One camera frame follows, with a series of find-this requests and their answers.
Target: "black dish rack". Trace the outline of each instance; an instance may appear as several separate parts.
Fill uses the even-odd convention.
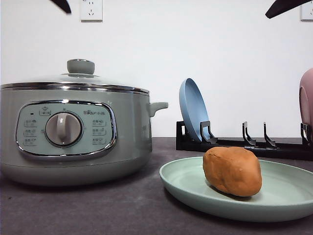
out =
[[[307,124],[301,123],[302,143],[278,143],[271,140],[267,135],[265,122],[264,141],[257,141],[250,137],[247,122],[242,124],[243,140],[219,139],[211,133],[210,125],[210,121],[200,123],[202,142],[196,142],[188,134],[185,123],[178,121],[176,123],[176,150],[206,152],[213,147],[237,146],[252,151],[258,157],[313,161],[312,129]],[[204,128],[208,128],[209,139],[203,135]]]

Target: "gray countertop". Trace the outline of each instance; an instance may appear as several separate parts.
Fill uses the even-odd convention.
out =
[[[175,138],[153,138],[153,148],[149,163],[139,172],[96,185],[32,187],[1,175],[1,234],[313,234],[313,215],[289,222],[250,223],[218,218],[184,205],[167,192],[158,171],[169,161],[203,153],[176,151]],[[266,160],[313,171],[313,162]]]

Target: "brown potato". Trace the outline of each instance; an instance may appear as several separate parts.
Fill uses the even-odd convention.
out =
[[[206,179],[218,190],[236,196],[253,196],[262,187],[257,157],[241,147],[214,147],[203,157]]]

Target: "pot lid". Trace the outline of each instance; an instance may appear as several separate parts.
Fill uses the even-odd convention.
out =
[[[94,75],[94,62],[85,59],[72,59],[67,61],[68,73],[55,76],[34,78],[27,82],[17,82],[1,85],[2,89],[15,88],[25,89],[65,89],[65,90],[88,90],[106,89],[112,91],[131,91],[149,94],[148,90],[111,83],[108,79]]]

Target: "electrical outlet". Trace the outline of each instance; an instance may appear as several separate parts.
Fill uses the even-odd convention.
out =
[[[301,21],[313,21],[313,1],[301,5]]]
[[[81,0],[80,19],[84,21],[102,21],[102,0]]]

